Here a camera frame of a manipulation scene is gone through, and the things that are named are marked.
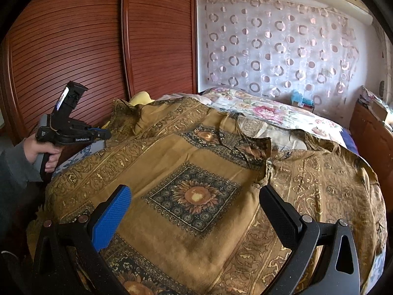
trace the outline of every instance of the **blue gripper pad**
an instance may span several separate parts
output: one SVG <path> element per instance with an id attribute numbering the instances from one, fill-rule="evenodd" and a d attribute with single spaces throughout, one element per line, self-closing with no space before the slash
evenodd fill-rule
<path id="1" fill-rule="evenodd" d="M 97 252 L 109 245 L 131 204 L 131 190 L 123 185 L 92 229 L 92 243 Z"/>

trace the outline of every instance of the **brown blanket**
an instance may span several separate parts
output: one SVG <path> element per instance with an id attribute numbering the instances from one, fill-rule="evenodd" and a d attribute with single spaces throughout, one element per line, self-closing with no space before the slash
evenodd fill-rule
<path id="1" fill-rule="evenodd" d="M 117 100 L 110 128 L 108 148 L 52 181 L 45 216 L 72 221 L 128 185 L 131 206 L 102 255 L 131 294 L 260 294 L 290 254 L 259 206 L 268 181 L 300 214 L 348 219 L 365 286 L 386 241 L 385 206 L 348 150 L 304 134 L 309 150 L 271 157 L 269 138 L 248 138 L 235 117 L 190 98 Z"/>

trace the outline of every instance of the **brown wooden furniture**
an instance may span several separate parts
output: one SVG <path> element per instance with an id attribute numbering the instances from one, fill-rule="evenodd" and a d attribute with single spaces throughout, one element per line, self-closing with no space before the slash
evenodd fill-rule
<path id="1" fill-rule="evenodd" d="M 355 105 L 349 130 L 359 155 L 378 176 L 386 210 L 393 210 L 393 134 L 360 103 Z"/>
<path id="2" fill-rule="evenodd" d="M 71 117 L 92 125 L 116 97 L 196 93 L 195 14 L 196 0 L 32 0 L 0 48 L 0 108 L 13 144 L 70 80 L 89 88 Z"/>

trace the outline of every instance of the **screw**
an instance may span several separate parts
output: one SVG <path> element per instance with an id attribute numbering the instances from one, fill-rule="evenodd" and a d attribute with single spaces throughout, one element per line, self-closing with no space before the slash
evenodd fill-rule
<path id="1" fill-rule="evenodd" d="M 306 222 L 306 223 L 311 223 L 311 222 L 312 222 L 312 217 L 309 216 L 308 214 L 303 215 L 301 218 L 302 218 L 302 220 L 304 220 L 304 222 Z"/>
<path id="2" fill-rule="evenodd" d="M 348 222 L 343 218 L 340 218 L 338 222 L 340 223 L 341 226 L 348 226 Z"/>
<path id="3" fill-rule="evenodd" d="M 87 215 L 81 215 L 78 217 L 78 222 L 80 223 L 86 223 L 89 217 Z"/>
<path id="4" fill-rule="evenodd" d="M 52 221 L 51 220 L 46 220 L 45 222 L 44 222 L 44 227 L 49 227 L 49 226 L 51 226 L 52 225 Z"/>

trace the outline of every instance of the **floral quilt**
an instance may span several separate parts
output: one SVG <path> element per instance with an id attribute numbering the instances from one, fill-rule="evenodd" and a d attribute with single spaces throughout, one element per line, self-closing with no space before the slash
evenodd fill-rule
<path id="1" fill-rule="evenodd" d="M 203 96 L 211 100 L 208 106 L 216 110 L 240 112 L 284 129 L 301 129 L 318 138 L 335 141 L 346 148 L 339 124 L 301 108 L 230 88 L 211 88 L 206 90 Z"/>

